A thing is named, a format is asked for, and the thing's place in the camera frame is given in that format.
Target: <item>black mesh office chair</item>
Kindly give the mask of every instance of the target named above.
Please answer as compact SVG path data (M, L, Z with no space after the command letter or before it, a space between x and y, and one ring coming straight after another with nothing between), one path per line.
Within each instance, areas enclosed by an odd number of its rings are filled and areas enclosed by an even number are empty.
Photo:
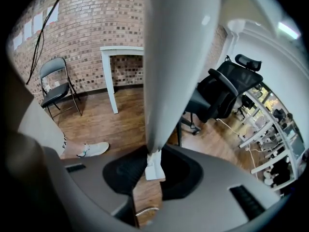
M42 79L44 77L48 76L49 74L54 73L54 72L59 71L59 70L62 70L62 69L65 69L65 72L66 72L66 75L67 75L67 82L65 82L64 84L61 84L61 85L57 86L56 88L53 88L50 91L46 92L45 89L43 88L43 85L42 85ZM78 108L78 106L75 102L72 89L73 89L77 99L79 101L81 101L81 99L78 97L74 87L72 86L71 80L68 76L67 65L66 65L66 62L63 58L54 58L54 59L48 61L47 63L43 64L43 66L41 67L41 70L40 70L40 79L41 79L42 93L43 93L43 96L44 96L44 99L41 103L41 107L44 108L44 109L45 109L45 107L47 107L49 114L52 117L52 119L54 119L54 117L56 117L57 115L59 115L59 114L61 114L61 113L63 113L63 112L74 107L74 106L69 107L68 109L61 111L60 113L56 114L55 116L52 116L52 114L49 110L49 106L51 104L54 104L56 106L56 108L58 110L60 110L60 108L56 105L56 102L60 101L63 97L65 97L68 94L69 90L71 92L72 99L74 101L75 107L77 108L79 115L82 116L82 114L81 114L81 112L80 112L80 110L79 110L79 108Z
M261 69L261 61L256 61L242 54L235 57L233 63L229 57L218 70L209 70L209 76L202 80L185 109L191 113L191 121L181 117L177 125L178 143L181 143L181 123L194 129L193 135L199 133L200 128L193 123L193 114L206 123L210 118L227 118L235 104L236 97L263 81L263 77L256 73Z
M260 92L255 93L254 95L258 99L263 95L263 93L260 91ZM243 121L245 119L245 114L243 113L242 108L247 107L250 110L251 108L253 108L253 106L254 106L254 102L248 96L242 95L242 97L241 97L241 107L235 112L235 114L240 112L241 115L243 116L243 118L242 118L242 121Z
M278 123L280 123L285 117L285 111L283 109L275 109L273 112L273 116L278 119Z

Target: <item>red brick wall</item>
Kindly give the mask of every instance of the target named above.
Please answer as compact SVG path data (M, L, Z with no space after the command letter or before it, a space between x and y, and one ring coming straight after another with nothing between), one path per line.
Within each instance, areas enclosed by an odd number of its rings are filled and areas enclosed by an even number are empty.
M25 81L29 76L38 34L32 35L26 41L23 40L23 43L15 51L13 49L13 38L20 31L24 33L24 24L34 15L43 11L44 20L47 8L52 6L54 2L55 0L33 1L21 15L8 40L8 53L18 73ZM43 52L27 86L28 89L39 102L42 101L39 70L42 64L54 57L63 57L66 60L69 76L78 93L105 88L99 48L109 45L143 46L142 25L143 0L60 0L58 21L45 27ZM219 27L215 35L212 52L208 57L207 69L213 67L213 63L218 60L225 38L224 29ZM124 64L123 58L125 56L117 56L111 61L112 65L118 66L117 62L120 62L119 65L121 66L120 71L113 67L115 70L113 74L114 84L141 83L140 58L125 58L129 60L129 64ZM138 69L138 71L129 71L128 69ZM51 87L54 87L55 81L58 80L60 80L60 84L65 82L63 72L51 75L47 82Z

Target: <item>black seat cushion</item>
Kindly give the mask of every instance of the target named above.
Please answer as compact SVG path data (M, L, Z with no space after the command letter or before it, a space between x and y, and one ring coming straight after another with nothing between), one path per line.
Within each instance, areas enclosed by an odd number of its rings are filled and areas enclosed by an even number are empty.
M243 95L241 97L241 102L244 107L247 107L249 109L253 108L254 106L254 102L246 95Z
M47 92L46 96L44 97L44 100L42 101L41 107L45 108L56 101L60 100L61 98L65 97L69 91L69 84L64 83L56 88L51 89L49 92Z
M114 192L133 195L147 167L147 153L144 145L103 168L103 178ZM185 198L198 187L204 175L198 162L168 145L162 148L161 166L166 176L166 181L160 182L163 200Z
M195 89L185 111L196 114L200 120L203 120L202 116L210 106L211 105L203 98L199 91Z

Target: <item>shoe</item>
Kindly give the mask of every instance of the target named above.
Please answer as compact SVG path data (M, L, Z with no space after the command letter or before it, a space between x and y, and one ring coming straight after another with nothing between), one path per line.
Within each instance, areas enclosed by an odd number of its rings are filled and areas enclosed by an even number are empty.
M274 183L273 179L264 179L265 185L271 186Z
M264 171L263 175L264 175L265 179L270 179L271 178L271 174L268 171Z
M76 155L78 157L93 157L103 154L110 145L107 142L98 143L95 145L85 145L85 150Z

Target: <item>chair armrest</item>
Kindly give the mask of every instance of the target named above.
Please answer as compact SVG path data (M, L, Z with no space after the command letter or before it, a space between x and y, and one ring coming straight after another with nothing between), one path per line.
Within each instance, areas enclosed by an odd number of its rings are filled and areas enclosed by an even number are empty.
M235 95L235 97L238 95L237 89L222 73L214 69L210 69L208 73L210 76L216 79L219 83L221 83L224 87L226 87L231 94Z

